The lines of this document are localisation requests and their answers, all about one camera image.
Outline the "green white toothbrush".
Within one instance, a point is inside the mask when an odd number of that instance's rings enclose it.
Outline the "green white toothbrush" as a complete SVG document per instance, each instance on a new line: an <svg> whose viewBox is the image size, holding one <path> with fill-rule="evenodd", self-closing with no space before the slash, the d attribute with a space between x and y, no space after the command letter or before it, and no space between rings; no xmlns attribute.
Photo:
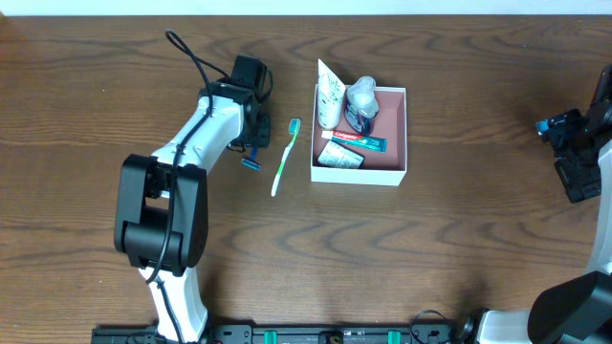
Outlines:
<svg viewBox="0 0 612 344"><path fill-rule="evenodd" d="M278 169L276 171L276 174L274 176L273 179L273 185L272 185L272 189L271 189L271 196L275 197L277 194L277 190L278 187L280 185L280 180L281 180L281 176L284 170L284 166L285 163L295 145L295 142L297 140L299 131L300 131L300 127L301 127L301 119L300 118L292 118L289 124L289 134L292 136L291 140L289 141L289 143L287 144L287 146L285 147L284 151L283 151L283 155L281 157L281 161L280 164L278 166Z"/></svg>

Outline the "white lotion tube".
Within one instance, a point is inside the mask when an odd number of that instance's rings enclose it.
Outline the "white lotion tube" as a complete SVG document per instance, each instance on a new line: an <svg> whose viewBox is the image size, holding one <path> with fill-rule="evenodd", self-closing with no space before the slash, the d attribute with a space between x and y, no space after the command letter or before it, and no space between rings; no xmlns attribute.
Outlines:
<svg viewBox="0 0 612 344"><path fill-rule="evenodd" d="M317 119L324 130L339 125L345 94L344 83L322 61L318 61Z"/></svg>

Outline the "blue disposable razor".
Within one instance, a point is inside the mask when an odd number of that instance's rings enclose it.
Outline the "blue disposable razor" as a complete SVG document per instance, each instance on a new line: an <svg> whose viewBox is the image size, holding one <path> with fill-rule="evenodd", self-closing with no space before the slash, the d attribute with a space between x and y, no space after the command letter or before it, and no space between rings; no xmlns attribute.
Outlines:
<svg viewBox="0 0 612 344"><path fill-rule="evenodd" d="M254 146L251 149L250 155L248 157L243 157L242 158L241 164L243 166L248 167L249 169L252 169L252 170L255 170L255 171L260 171L261 170L261 164L256 161L257 153L258 153L258 148L256 146Z"/></svg>

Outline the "green white soap box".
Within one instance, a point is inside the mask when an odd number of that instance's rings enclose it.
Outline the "green white soap box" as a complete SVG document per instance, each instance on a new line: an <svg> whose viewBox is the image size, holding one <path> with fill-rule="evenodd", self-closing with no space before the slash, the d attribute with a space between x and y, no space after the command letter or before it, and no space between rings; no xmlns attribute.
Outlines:
<svg viewBox="0 0 612 344"><path fill-rule="evenodd" d="M362 155L331 140L324 146L317 159L321 165L340 169L359 169L363 161Z"/></svg>

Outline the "blue soap pump bottle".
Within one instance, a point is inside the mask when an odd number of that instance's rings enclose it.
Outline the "blue soap pump bottle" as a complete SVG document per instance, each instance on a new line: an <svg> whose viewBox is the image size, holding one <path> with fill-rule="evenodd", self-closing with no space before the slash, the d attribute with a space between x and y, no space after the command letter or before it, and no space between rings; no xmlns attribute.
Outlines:
<svg viewBox="0 0 612 344"><path fill-rule="evenodd" d="M371 76L362 76L346 90L345 119L350 127L362 136L369 136L373 131L373 121L379 113L379 104L375 97L376 81Z"/></svg>

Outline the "green white toothpaste tube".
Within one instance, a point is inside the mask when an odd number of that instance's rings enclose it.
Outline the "green white toothpaste tube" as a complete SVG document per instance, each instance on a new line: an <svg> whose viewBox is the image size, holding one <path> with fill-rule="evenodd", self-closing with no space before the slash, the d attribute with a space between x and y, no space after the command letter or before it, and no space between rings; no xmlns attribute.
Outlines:
<svg viewBox="0 0 612 344"><path fill-rule="evenodd" d="M331 140L336 143L348 144L380 153L386 152L386 139L367 137L358 134L331 130L323 130L321 132L321 137L323 139Z"/></svg>

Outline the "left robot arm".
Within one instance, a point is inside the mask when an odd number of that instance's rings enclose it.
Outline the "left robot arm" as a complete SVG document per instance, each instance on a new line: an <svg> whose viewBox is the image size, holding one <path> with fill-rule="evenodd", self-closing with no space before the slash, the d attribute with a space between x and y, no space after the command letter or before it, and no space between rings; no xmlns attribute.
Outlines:
<svg viewBox="0 0 612 344"><path fill-rule="evenodd" d="M166 145L122 164L114 245L149 286L159 340L197 343L208 322L196 266L208 237L208 173L232 145L265 146L270 118L259 108L272 73L239 55L231 74L205 86L193 115Z"/></svg>

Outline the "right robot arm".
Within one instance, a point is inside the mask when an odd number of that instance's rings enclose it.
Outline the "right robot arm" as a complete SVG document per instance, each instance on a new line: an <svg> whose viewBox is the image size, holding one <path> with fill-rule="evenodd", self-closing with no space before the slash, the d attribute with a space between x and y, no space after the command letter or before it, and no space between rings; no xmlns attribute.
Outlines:
<svg viewBox="0 0 612 344"><path fill-rule="evenodd" d="M542 292L526 311L484 311L457 330L462 343L611 341L611 67L585 115L572 109L536 124L573 204L600 198L596 237L582 276Z"/></svg>

